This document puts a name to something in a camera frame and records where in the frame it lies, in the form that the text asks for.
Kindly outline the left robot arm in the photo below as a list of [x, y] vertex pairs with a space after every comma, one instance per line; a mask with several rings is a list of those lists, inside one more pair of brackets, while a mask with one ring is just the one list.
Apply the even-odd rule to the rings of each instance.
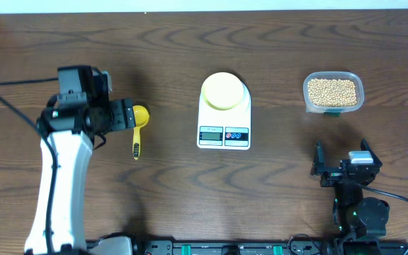
[[110, 100], [108, 72], [60, 67], [59, 93], [37, 119], [42, 152], [38, 204], [25, 254], [86, 253], [84, 193], [96, 137], [136, 126], [132, 101]]

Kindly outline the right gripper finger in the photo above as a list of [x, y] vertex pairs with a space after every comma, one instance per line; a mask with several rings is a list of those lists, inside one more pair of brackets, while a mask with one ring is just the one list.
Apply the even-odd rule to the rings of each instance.
[[370, 148], [370, 145], [368, 144], [367, 140], [365, 138], [363, 138], [361, 140], [361, 151], [364, 152], [369, 152], [370, 156], [373, 159], [373, 163], [374, 164], [380, 164], [381, 161], [379, 160], [378, 156], [373, 152], [373, 150]]
[[318, 141], [315, 145], [314, 160], [312, 163], [312, 173], [322, 174], [324, 171], [324, 152], [322, 143]]

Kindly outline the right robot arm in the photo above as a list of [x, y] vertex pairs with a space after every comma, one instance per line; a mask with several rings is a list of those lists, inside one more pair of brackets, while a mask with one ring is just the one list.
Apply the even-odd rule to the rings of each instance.
[[332, 246], [385, 236], [389, 204], [363, 195], [363, 189], [375, 180], [383, 165], [367, 141], [363, 139], [361, 148], [349, 152], [348, 159], [342, 159], [338, 166], [326, 165], [321, 142], [314, 148], [311, 174], [319, 176], [320, 186], [333, 188], [335, 194], [333, 218], [340, 234], [333, 238]]

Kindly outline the yellow plastic measuring scoop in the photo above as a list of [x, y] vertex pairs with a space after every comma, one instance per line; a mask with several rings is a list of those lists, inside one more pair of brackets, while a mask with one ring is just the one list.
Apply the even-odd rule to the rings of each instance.
[[138, 160], [140, 158], [141, 152], [140, 130], [149, 122], [150, 114], [144, 106], [133, 106], [133, 110], [135, 117], [135, 127], [133, 129], [132, 155], [135, 160]]

